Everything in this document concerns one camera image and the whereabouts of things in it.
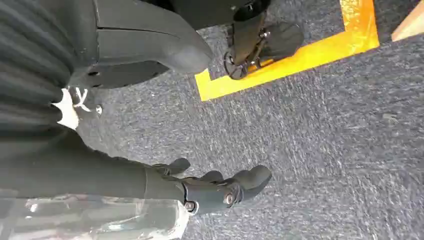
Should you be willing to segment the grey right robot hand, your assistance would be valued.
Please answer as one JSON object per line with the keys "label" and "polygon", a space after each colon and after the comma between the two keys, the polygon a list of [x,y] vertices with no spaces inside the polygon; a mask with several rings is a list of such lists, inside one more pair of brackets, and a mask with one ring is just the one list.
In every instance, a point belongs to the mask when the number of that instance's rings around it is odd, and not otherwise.
{"label": "grey right robot hand", "polygon": [[94,195],[177,200],[196,214],[256,197],[263,165],[231,178],[177,178],[185,158],[148,165],[87,146],[58,104],[70,81],[105,68],[158,63],[198,74],[213,54],[180,15],[141,0],[3,0],[0,3],[0,187],[17,198]]}

